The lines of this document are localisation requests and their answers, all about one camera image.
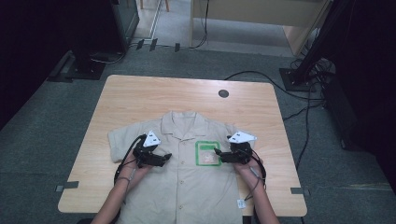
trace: hand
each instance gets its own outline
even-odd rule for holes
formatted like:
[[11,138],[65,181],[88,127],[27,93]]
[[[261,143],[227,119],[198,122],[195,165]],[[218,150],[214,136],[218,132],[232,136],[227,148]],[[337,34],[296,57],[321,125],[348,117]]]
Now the hand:
[[[253,157],[258,160],[258,157],[254,153]],[[233,163],[233,168],[242,176],[247,186],[250,189],[254,189],[257,184],[258,177],[253,174],[250,167],[254,169],[258,176],[262,177],[262,170],[260,169],[259,164],[253,159],[251,159],[247,164],[239,162]]]
[[150,165],[144,165],[141,168],[139,168],[136,164],[136,160],[134,158],[134,155],[132,152],[128,154],[127,159],[125,160],[124,166],[122,166],[118,181],[123,181],[120,179],[122,178],[127,178],[129,179],[132,177],[127,191],[131,190],[135,185],[137,185],[143,177],[151,170],[152,166]]

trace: label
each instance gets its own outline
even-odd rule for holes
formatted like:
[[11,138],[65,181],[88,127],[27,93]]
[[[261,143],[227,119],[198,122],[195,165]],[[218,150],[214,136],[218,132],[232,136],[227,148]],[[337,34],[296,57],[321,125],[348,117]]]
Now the label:
[[243,200],[243,199],[238,199],[237,203],[238,203],[238,208],[240,208],[240,209],[247,207],[245,200]]

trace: shirt collar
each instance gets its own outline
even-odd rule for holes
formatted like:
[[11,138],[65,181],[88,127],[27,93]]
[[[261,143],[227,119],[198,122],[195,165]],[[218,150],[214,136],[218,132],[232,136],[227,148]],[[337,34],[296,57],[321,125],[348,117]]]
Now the shirt collar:
[[[187,133],[184,134],[177,128],[173,119],[183,119],[183,118],[191,118],[195,117],[195,120],[188,130]],[[196,136],[205,136],[207,131],[207,120],[202,115],[198,114],[197,112],[187,111],[177,113],[174,111],[170,111],[163,115],[163,121],[161,124],[161,132],[163,134],[172,134],[174,137],[180,140],[192,139]]]

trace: black stand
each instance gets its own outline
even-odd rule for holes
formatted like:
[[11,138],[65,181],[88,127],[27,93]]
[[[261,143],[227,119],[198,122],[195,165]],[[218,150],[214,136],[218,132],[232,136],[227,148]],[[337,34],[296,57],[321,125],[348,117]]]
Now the black stand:
[[[98,60],[107,61],[107,58],[98,58]],[[105,67],[105,63],[90,61],[78,63],[73,53],[68,51],[56,64],[55,68],[49,74],[47,81],[70,83],[73,82],[73,79],[99,80]]]
[[279,68],[279,74],[282,77],[286,91],[309,91],[311,88],[311,81],[309,80],[295,85],[294,69]]
[[331,43],[336,42],[335,36],[332,34],[336,33],[335,30],[338,29],[340,18],[350,2],[350,0],[334,1],[317,39],[297,69],[279,69],[287,91],[309,91],[309,84],[306,84],[309,83],[311,78],[309,72],[320,58],[325,56],[326,51],[332,50]]
[[105,66],[104,63],[86,62],[83,66],[78,67],[78,63],[75,61],[70,66],[65,78],[99,80]]

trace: human arm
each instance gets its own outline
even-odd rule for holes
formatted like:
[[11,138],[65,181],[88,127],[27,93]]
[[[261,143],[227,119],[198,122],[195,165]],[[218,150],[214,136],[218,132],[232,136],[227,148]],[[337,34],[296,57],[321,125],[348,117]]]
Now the human arm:
[[120,171],[120,175],[117,178],[116,184],[114,185],[113,189],[108,193],[105,203],[102,205],[102,208],[93,219],[93,224],[110,223],[119,212],[125,195],[129,192],[129,190],[136,186],[145,176],[145,174],[148,173],[149,170],[152,168],[152,166],[143,166],[142,168],[138,168],[134,160],[134,155],[132,154],[132,151],[128,155],[127,160],[125,160],[124,164],[125,165]]
[[250,160],[247,164],[233,163],[233,167],[241,175],[242,179],[245,181],[249,190],[251,191],[254,206],[260,223],[278,224],[279,221],[268,199],[268,195],[265,191],[263,183],[250,169],[251,167],[258,176],[262,176],[259,164],[255,160]]

